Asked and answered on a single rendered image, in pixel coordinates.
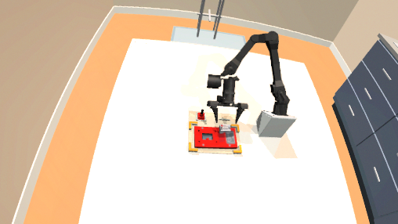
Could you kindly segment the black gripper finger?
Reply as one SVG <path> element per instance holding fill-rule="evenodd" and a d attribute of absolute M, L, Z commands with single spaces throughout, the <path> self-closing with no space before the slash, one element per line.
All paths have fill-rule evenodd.
<path fill-rule="evenodd" d="M 240 116 L 242 115 L 242 113 L 243 113 L 244 111 L 245 111 L 245 110 L 238 110 L 238 109 L 236 109 L 235 124 L 238 122 Z"/>
<path fill-rule="evenodd" d="M 212 109 L 212 111 L 215 115 L 215 121 L 216 121 L 216 123 L 218 123 L 218 108 L 212 108 L 212 107 L 209 107 L 209 108 Z"/>

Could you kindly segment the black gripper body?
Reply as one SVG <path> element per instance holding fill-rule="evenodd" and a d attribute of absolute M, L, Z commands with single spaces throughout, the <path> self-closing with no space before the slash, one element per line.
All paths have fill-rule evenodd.
<path fill-rule="evenodd" d="M 234 94 L 235 90 L 223 89 L 222 102 L 218 103 L 218 101 L 209 100 L 207 102 L 207 107 L 217 108 L 217 106 L 219 106 L 219 107 L 237 107 L 238 110 L 248 109 L 248 103 L 234 103 Z M 232 105 L 230 105 L 230 103 Z"/>

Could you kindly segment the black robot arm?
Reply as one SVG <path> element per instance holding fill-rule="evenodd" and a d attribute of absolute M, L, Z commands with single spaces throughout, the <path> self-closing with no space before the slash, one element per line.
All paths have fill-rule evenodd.
<path fill-rule="evenodd" d="M 290 98 L 286 95 L 286 90 L 284 83 L 282 81 L 282 76 L 280 72 L 280 59 L 278 55 L 279 47 L 279 36 L 276 31 L 270 31 L 264 34 L 253 34 L 249 40 L 245 43 L 244 47 L 241 48 L 240 52 L 223 68 L 221 75 L 208 75 L 207 88 L 208 89 L 232 89 L 235 90 L 235 81 L 240 79 L 236 75 L 235 77 L 221 78 L 227 75 L 233 75 L 237 72 L 241 61 L 249 53 L 249 50 L 255 45 L 255 43 L 266 43 L 266 47 L 269 50 L 271 69 L 273 75 L 273 84 L 270 85 L 272 96 L 275 101 L 273 105 L 273 112 L 277 116 L 287 116 L 288 104 L 290 103 Z"/>

